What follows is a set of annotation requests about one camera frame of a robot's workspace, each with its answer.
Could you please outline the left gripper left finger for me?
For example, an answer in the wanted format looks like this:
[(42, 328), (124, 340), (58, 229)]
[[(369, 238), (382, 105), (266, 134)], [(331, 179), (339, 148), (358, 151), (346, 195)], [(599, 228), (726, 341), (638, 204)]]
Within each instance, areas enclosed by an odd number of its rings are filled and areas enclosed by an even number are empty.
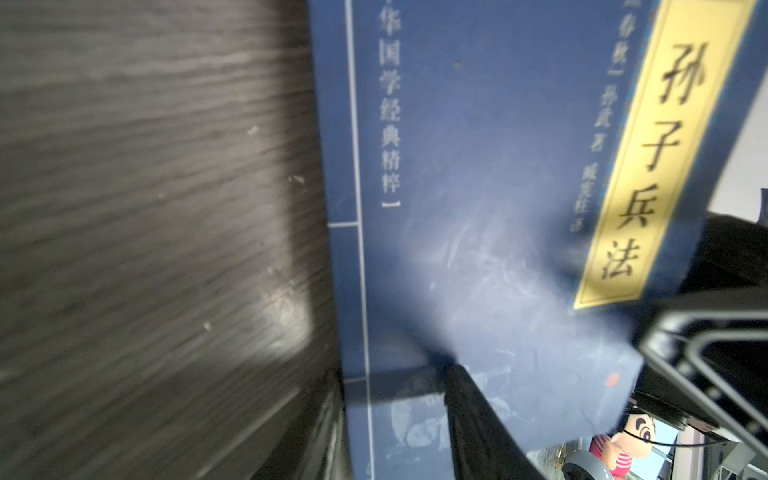
[(349, 479), (351, 455), (339, 375), (327, 374), (267, 460), (257, 480)]

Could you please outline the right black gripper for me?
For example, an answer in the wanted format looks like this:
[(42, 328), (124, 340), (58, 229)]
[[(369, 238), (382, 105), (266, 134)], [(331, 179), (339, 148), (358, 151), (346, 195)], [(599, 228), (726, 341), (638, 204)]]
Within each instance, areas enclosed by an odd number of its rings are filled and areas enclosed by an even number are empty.
[(745, 444), (767, 442), (767, 227), (716, 215), (680, 295), (637, 336), (646, 364)]

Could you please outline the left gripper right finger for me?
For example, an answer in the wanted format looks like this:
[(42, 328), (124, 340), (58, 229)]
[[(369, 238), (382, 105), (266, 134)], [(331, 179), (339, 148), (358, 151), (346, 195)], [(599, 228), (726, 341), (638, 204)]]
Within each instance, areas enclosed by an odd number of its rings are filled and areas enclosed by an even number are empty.
[(540, 479), (542, 475), (461, 365), (446, 370), (444, 401), (457, 479)]

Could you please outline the navy book yellow label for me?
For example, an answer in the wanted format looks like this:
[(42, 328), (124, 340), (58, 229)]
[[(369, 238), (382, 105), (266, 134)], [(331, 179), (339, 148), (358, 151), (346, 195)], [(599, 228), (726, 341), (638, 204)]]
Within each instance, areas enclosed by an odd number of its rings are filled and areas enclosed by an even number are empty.
[(454, 363), (525, 451), (610, 429), (766, 73), (766, 3), (308, 11), (353, 477), (453, 477)]

